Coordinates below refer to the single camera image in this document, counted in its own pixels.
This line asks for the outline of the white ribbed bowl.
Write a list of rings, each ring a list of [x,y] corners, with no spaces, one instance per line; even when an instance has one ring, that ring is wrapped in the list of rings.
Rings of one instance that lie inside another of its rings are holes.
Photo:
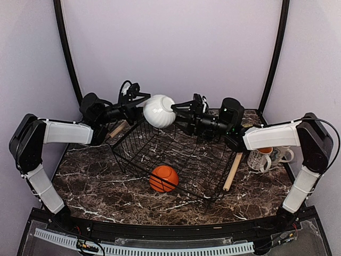
[[[166,95],[154,95],[144,103],[143,115],[153,127],[166,128],[175,122],[176,113],[171,108],[174,104],[174,100]]]

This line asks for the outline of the orange bowl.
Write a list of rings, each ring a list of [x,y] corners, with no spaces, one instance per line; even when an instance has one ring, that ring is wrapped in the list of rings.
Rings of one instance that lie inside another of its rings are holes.
[[[179,184],[179,177],[176,171],[167,165],[156,167],[149,178],[150,187],[161,193],[173,191]]]

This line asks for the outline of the white leaf pattern mug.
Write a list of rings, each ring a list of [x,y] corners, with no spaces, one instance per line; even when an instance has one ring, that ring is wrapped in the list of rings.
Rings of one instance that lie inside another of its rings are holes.
[[[260,171],[261,173],[266,173],[270,170],[272,165],[271,154],[273,152],[272,147],[256,149],[250,152],[247,164],[255,171]]]

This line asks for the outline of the tall dragon pattern mug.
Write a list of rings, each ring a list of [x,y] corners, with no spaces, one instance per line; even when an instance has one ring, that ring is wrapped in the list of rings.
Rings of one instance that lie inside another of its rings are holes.
[[[290,146],[273,147],[273,152],[271,153],[272,166],[279,163],[289,163],[295,157],[294,152],[290,149]]]

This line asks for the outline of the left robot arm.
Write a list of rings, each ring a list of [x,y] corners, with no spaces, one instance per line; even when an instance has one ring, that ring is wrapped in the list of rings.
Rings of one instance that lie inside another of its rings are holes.
[[[150,97],[148,93],[132,89],[120,93],[118,102],[112,104],[89,93],[81,102],[81,122],[53,121],[34,114],[24,116],[10,140],[10,153],[21,177],[47,210],[56,215],[54,223],[64,233],[75,228],[75,220],[65,213],[68,208],[43,168],[43,146],[48,143],[100,145],[109,131],[107,124],[120,120],[134,124],[141,114],[139,104]]]

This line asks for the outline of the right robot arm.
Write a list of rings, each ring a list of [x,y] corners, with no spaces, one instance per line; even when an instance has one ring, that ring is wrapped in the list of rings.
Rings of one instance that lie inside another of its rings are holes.
[[[245,109],[234,98],[223,99],[218,116],[208,114],[206,101],[198,94],[191,101],[173,104],[171,109],[177,114],[176,120],[186,124],[181,128],[186,134],[221,135],[227,146],[238,153],[269,147],[301,148],[301,170],[282,203],[283,211],[272,219],[276,231],[284,231],[291,225],[292,214],[299,210],[320,177],[335,161],[331,155],[334,141],[325,128],[327,121],[313,113],[293,121],[244,127],[241,122]]]

